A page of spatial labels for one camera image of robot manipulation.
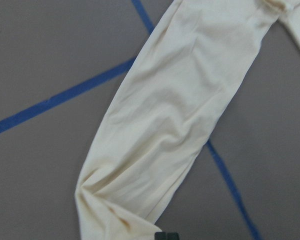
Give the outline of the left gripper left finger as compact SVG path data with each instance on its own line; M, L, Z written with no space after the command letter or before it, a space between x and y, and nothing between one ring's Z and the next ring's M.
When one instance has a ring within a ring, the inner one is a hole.
M160 232L156 232L154 234L154 239L155 240L167 240L167 233L160 231Z

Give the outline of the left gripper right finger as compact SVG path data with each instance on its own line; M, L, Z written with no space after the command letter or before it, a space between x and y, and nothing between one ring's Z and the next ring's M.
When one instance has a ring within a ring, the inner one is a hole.
M179 240L179 234L177 232L168 232L167 240Z

